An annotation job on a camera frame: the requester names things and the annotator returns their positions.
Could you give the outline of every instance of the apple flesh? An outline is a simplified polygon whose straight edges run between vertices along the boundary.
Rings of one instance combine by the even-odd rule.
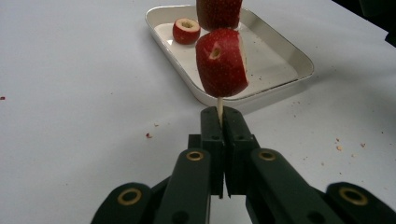
[[[201,26],[197,21],[181,18],[175,21],[172,33],[177,43],[190,45],[198,40],[201,34]]]
[[[207,31],[238,27],[242,0],[196,0],[198,22]]]
[[[198,39],[198,73],[204,90],[213,97],[230,97],[248,86],[246,56],[241,35],[220,28]]]

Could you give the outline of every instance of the table surface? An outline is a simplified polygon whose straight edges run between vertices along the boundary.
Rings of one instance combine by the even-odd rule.
[[[152,187],[172,173],[206,106],[145,14],[194,4],[0,2],[0,223],[90,223],[117,186]],[[315,66],[311,78],[235,107],[260,145],[317,189],[350,182],[396,209],[396,48],[387,32],[330,0],[243,6]],[[213,197],[211,222],[249,223],[244,200]]]

